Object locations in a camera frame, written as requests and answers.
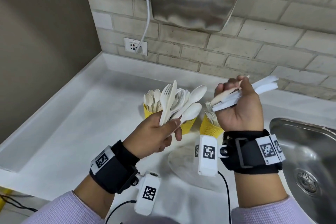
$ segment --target lavender sleeve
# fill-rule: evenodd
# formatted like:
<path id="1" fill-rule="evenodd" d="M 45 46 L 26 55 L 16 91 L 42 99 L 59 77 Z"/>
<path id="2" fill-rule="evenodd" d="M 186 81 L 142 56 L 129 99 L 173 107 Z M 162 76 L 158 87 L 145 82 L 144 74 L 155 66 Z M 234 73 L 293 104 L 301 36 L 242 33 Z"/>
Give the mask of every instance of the lavender sleeve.
<path id="1" fill-rule="evenodd" d="M 145 217 L 125 224 L 177 224 L 160 217 Z M 310 224 L 308 217 L 294 199 L 287 199 L 252 208 L 232 210 L 233 224 Z M 94 211 L 86 206 L 72 191 L 65 193 L 34 213 L 22 224 L 104 224 Z"/>

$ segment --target stainless steel sink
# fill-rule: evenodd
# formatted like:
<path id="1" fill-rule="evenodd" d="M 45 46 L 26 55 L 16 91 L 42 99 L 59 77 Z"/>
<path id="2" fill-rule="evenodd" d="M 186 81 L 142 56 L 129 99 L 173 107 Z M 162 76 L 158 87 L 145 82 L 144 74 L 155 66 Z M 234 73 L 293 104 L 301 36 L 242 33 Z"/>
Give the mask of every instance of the stainless steel sink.
<path id="1" fill-rule="evenodd" d="M 269 127 L 285 154 L 283 172 L 296 201 L 318 224 L 335 224 L 336 130 L 284 118 Z"/>

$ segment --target power socket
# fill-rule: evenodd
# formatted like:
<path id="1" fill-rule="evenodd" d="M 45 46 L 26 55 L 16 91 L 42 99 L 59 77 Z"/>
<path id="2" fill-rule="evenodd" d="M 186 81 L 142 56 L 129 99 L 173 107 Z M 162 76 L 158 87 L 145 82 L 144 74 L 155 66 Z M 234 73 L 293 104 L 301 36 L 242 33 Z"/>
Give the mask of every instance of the power socket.
<path id="1" fill-rule="evenodd" d="M 133 52 L 135 53 L 140 41 L 135 39 L 130 39 L 124 37 L 124 45 L 125 45 L 125 51 L 126 52 Z M 137 54 L 147 56 L 148 55 L 148 43 L 142 42 L 139 51 Z"/>

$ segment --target counter backsplash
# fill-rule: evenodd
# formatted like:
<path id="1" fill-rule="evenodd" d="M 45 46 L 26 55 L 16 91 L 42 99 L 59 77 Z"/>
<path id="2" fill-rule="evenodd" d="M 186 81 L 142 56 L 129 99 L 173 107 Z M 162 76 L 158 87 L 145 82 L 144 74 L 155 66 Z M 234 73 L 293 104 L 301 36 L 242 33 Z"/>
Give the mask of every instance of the counter backsplash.
<path id="1" fill-rule="evenodd" d="M 159 24 L 147 32 L 148 56 L 125 52 L 140 40 L 144 0 L 89 0 L 104 52 L 224 78 L 281 78 L 279 88 L 336 101 L 336 0 L 238 0 L 228 25 L 208 34 Z"/>

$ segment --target white cable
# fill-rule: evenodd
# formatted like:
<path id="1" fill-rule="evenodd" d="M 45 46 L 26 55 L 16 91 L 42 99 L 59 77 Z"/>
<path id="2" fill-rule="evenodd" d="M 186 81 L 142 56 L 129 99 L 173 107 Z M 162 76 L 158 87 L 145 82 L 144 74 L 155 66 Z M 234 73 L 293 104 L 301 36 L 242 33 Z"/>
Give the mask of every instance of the white cable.
<path id="1" fill-rule="evenodd" d="M 135 50 L 135 54 L 138 53 L 138 50 L 139 50 L 139 46 L 141 46 L 142 42 L 144 41 L 144 38 L 145 38 L 145 35 L 147 33 L 147 30 L 148 30 L 148 27 L 149 27 L 149 21 L 150 21 L 150 10 L 149 10 L 149 0 L 146 0 L 146 3 L 147 3 L 147 24 L 146 24 L 146 28 L 145 28 L 145 31 L 142 35 L 142 38 L 140 40 L 140 43 L 138 44 L 138 47 L 136 48 Z"/>

